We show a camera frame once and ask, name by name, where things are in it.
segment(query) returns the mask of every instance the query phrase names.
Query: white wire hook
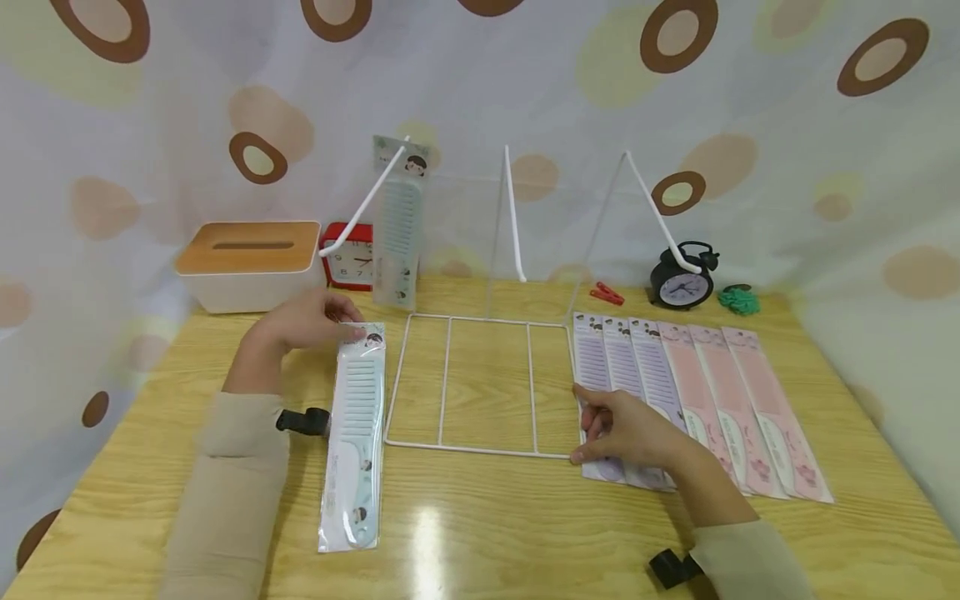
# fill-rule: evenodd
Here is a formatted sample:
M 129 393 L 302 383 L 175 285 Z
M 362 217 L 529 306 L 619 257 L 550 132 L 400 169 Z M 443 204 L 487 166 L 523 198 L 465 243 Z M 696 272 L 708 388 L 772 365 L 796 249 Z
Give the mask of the white wire hook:
M 404 137 L 403 141 L 405 142 L 410 141 L 410 136 L 407 135 L 406 137 Z M 370 202 L 373 200 L 373 196 L 376 195 L 376 191 L 380 189 L 380 186 L 383 185 L 383 181 L 387 178 L 388 175 L 390 175 L 390 172 L 394 170 L 394 165 L 396 165 L 396 162 L 400 160 L 400 157 L 403 156 L 403 153 L 405 153 L 406 151 L 407 151 L 406 145 L 400 144 L 400 147 L 397 148 L 396 152 L 394 153 L 394 157 L 390 159 L 389 163 L 387 163 L 387 168 L 383 170 L 383 173 L 381 173 L 380 177 L 377 178 L 376 183 L 373 184 L 373 188 L 371 188 L 370 192 L 367 194 L 367 198 L 364 198 L 363 202 L 360 203 L 360 207 L 357 208 L 356 212 L 353 213 L 353 216 L 350 218 L 350 221 L 349 223 L 347 223 L 347 226 L 344 228 L 343 231 L 340 232 L 340 235 L 337 237 L 337 241 L 330 244 L 326 248 L 320 249 L 318 254 L 320 255 L 321 258 L 323 258 L 324 256 L 331 255 L 332 253 L 336 252 L 338 248 L 343 246 L 344 241 L 347 240 L 348 236 L 353 232 L 353 228 L 356 227 L 357 221 L 359 221 L 360 217 L 363 216 L 364 210 L 367 210 L 367 205 L 370 204 Z
M 666 228 L 666 223 L 663 221 L 660 211 L 657 209 L 657 204 L 654 203 L 653 196 L 650 195 L 650 190 L 647 189 L 647 184 L 643 182 L 643 177 L 640 176 L 640 172 L 636 169 L 636 163 L 634 163 L 634 155 L 630 151 L 626 151 L 624 155 L 627 157 L 627 161 L 630 162 L 630 168 L 634 170 L 634 176 L 636 180 L 640 182 L 640 187 L 643 188 L 643 195 L 647 199 L 647 203 L 650 205 L 650 209 L 654 211 L 654 215 L 657 217 L 657 223 L 660 224 L 660 231 L 663 232 L 663 236 L 666 238 L 666 244 L 670 247 L 670 253 L 673 254 L 674 260 L 677 261 L 677 264 L 683 267 L 685 270 L 690 271 L 693 274 L 699 275 L 703 269 L 697 265 L 691 265 L 684 258 L 684 254 L 680 252 L 680 249 L 677 248 L 677 242 L 673 241 L 673 236 L 670 235 L 670 229 Z
M 516 267 L 516 277 L 520 280 L 520 283 L 526 283 L 527 276 L 523 274 L 523 264 L 520 260 L 520 234 L 516 230 L 516 199 L 514 198 L 514 172 L 510 166 L 510 146 L 503 147 L 503 160 L 506 163 L 507 198 L 510 200 L 510 228 L 514 235 L 514 266 Z

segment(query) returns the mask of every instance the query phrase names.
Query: beige sleeve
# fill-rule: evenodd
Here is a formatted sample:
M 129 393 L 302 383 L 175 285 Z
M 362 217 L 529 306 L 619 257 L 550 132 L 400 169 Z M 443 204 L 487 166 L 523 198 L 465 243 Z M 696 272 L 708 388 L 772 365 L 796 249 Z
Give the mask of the beige sleeve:
M 220 393 L 167 542 L 159 600 L 259 598 L 290 440 L 280 397 Z
M 721 600 L 811 600 L 804 570 L 773 525 L 702 527 L 690 554 Z

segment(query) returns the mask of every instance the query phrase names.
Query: white wire rack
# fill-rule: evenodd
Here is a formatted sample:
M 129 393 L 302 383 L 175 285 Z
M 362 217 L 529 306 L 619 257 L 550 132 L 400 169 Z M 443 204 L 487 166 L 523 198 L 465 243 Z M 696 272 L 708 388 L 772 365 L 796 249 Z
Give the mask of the white wire rack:
M 409 136 L 404 138 L 404 141 L 408 141 Z M 394 154 L 393 159 L 387 165 L 387 168 L 384 169 L 384 172 L 380 175 L 379 179 L 374 184 L 370 193 L 367 195 L 367 198 L 364 199 L 364 202 L 360 204 L 360 207 L 357 209 L 356 213 L 353 215 L 353 218 L 350 219 L 347 227 L 340 234 L 340 237 L 337 238 L 336 242 L 331 246 L 326 247 L 320 251 L 321 256 L 326 256 L 331 252 L 334 252 L 337 248 L 343 244 L 344 240 L 347 239 L 350 232 L 353 230 L 353 227 L 356 225 L 357 221 L 360 219 L 360 216 L 367 208 L 373 196 L 376 194 L 380 185 L 387 178 L 390 171 L 394 168 L 396 163 L 399 161 L 400 157 L 406 152 L 406 146 L 401 145 L 400 148 Z M 587 245 L 587 250 L 584 253 L 584 258 L 582 264 L 587 265 L 589 262 L 590 255 L 593 253 L 593 247 L 597 241 L 597 235 L 600 231 L 600 226 L 603 224 L 604 216 L 607 213 L 607 208 L 610 206 L 610 200 L 613 196 L 613 190 L 616 187 L 616 180 L 620 175 L 620 170 L 623 167 L 623 162 L 626 160 L 631 167 L 631 170 L 636 177 L 636 180 L 640 184 L 640 189 L 643 191 L 644 197 L 647 199 L 647 203 L 653 210 L 654 215 L 656 215 L 657 221 L 660 224 L 660 230 L 663 232 L 664 237 L 667 240 L 667 245 L 670 248 L 671 253 L 674 258 L 677 260 L 677 263 L 684 269 L 690 271 L 691 273 L 700 273 L 700 267 L 692 265 L 687 262 L 680 250 L 677 248 L 677 244 L 673 239 L 673 236 L 670 234 L 670 230 L 667 228 L 666 223 L 663 221 L 663 218 L 660 216 L 660 212 L 657 210 L 657 206 L 654 203 L 653 198 L 650 195 L 650 190 L 647 188 L 647 184 L 643 181 L 643 177 L 640 176 L 639 171 L 636 168 L 634 163 L 634 158 L 631 155 L 630 151 L 625 151 L 620 155 L 620 160 L 617 162 L 616 170 L 613 172 L 613 177 L 611 177 L 610 185 L 607 188 L 607 195 L 604 197 L 603 204 L 600 208 L 600 215 L 597 217 L 596 225 L 593 228 L 593 234 L 590 236 L 589 243 Z M 570 338 L 570 318 L 573 314 L 573 307 L 576 303 L 577 294 L 580 291 L 581 280 L 577 279 L 577 282 L 574 284 L 573 293 L 570 296 L 570 302 L 567 306 L 566 313 L 563 316 L 563 319 L 558 323 L 544 323 L 544 322 L 535 322 L 535 321 L 513 321 L 508 319 L 494 319 L 491 317 L 491 305 L 492 305 L 492 293 L 493 293 L 493 265 L 496 261 L 496 249 L 497 242 L 499 241 L 500 235 L 500 215 L 503 207 L 503 196 L 504 189 L 507 191 L 508 206 L 510 208 L 510 226 L 511 234 L 513 241 L 513 251 L 514 251 L 514 267 L 516 270 L 516 278 L 520 282 L 525 282 L 527 280 L 526 275 L 523 273 L 523 261 L 522 254 L 520 251 L 520 240 L 519 233 L 516 226 L 516 199 L 514 197 L 514 177 L 511 170 L 510 164 L 510 147 L 503 147 L 503 165 L 500 169 L 500 188 L 498 192 L 498 199 L 496 205 L 496 225 L 493 233 L 493 250 L 490 260 L 490 275 L 487 279 L 487 294 L 485 301 L 485 309 L 483 317 L 471 317 L 471 316 L 462 316 L 462 315 L 441 315 L 441 314 L 426 314 L 426 313 L 412 313 L 407 317 L 406 326 L 403 330 L 403 342 L 400 346 L 400 357 L 396 365 L 396 376 L 394 377 L 394 388 L 390 396 L 390 409 L 387 413 L 387 426 L 386 432 L 384 433 L 384 442 L 389 445 L 410 447 L 410 448 L 422 448 L 429 450 L 448 450 L 454 452 L 472 452 L 476 454 L 498 454 L 504 456 L 526 456 L 534 458 L 549 458 L 549 459 L 562 459 L 566 460 L 568 457 L 566 454 L 554 454 L 549 452 L 540 452 L 540 445 L 538 442 L 538 430 L 537 430 L 537 398 L 536 392 L 534 390 L 534 361 L 533 361 L 533 346 L 530 340 L 530 330 L 531 327 L 549 327 L 549 328 L 558 328 L 562 329 L 565 333 L 566 338 L 566 347 L 567 353 L 570 357 L 570 369 L 571 374 L 573 373 L 574 368 L 574 356 L 573 356 L 573 343 Z M 444 379 L 440 391 L 440 406 L 438 410 L 440 412 L 440 421 L 437 427 L 437 442 L 435 444 L 421 444 L 414 442 L 404 442 L 401 440 L 393 440 L 390 438 L 390 427 L 393 423 L 394 418 L 394 407 L 396 405 L 396 396 L 397 390 L 400 385 L 400 378 L 403 373 L 403 358 L 406 355 L 407 343 L 410 339 L 410 323 L 414 319 L 441 319 L 446 320 L 446 348 L 444 351 Z M 527 338 L 527 367 L 529 371 L 529 385 L 530 385 L 530 420 L 532 423 L 532 440 L 533 448 L 529 451 L 518 451 L 518 450 L 503 450 L 498 448 L 488 448 L 488 447 L 474 447 L 474 446 L 464 446 L 464 445 L 452 445 L 444 444 L 444 414 L 446 412 L 446 389 L 447 389 L 447 376 L 449 373 L 450 366 L 450 338 L 453 331 L 453 322 L 454 321 L 465 321 L 465 322 L 480 322 L 480 323 L 494 323 L 494 324 L 510 324 L 510 325 L 519 325 L 525 329 L 526 338 Z M 581 441 L 583 440 L 584 434 L 580 432 Z

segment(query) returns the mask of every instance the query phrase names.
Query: red clothespin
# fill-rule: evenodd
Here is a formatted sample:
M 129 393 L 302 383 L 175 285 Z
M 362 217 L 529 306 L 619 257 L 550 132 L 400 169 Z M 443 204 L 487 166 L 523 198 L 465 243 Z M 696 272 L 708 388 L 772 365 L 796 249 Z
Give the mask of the red clothespin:
M 605 285 L 603 281 L 597 281 L 597 289 L 590 290 L 590 295 L 594 298 L 609 302 L 610 304 L 616 304 L 617 306 L 623 305 L 623 297 Z

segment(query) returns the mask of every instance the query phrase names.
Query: table surface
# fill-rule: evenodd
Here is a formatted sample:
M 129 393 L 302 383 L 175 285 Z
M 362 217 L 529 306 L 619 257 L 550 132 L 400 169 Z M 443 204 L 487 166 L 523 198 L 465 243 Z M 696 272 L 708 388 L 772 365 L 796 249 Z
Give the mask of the table surface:
M 572 286 L 496 282 L 491 314 L 559 321 Z M 615 307 L 587 296 L 577 309 L 753 329 L 809 438 L 835 505 L 751 498 L 786 537 L 821 600 L 960 597 L 957 543 L 890 447 L 807 338 L 786 302 L 738 318 L 714 301 L 690 312 L 652 307 L 618 290 Z M 482 316 L 485 282 L 425 279 L 420 312 Z M 392 387 L 406 316 L 352 294 L 387 324 Z M 9 600 L 153 598 L 164 544 L 194 460 L 194 436 L 255 315 L 194 315 L 14 581 Z M 439 422 L 446 320 L 414 319 L 391 438 L 431 443 Z M 569 452 L 577 410 L 564 330 L 532 327 L 540 450 Z M 328 407 L 332 349 L 291 355 L 285 403 Z M 531 447 L 525 328 L 454 322 L 444 441 Z M 292 438 L 266 598 L 638 598 L 658 591 L 646 562 L 691 544 L 675 493 L 583 479 L 566 461 L 387 446 L 380 545 L 317 553 L 323 442 Z M 671 598 L 710 597 L 703 584 Z

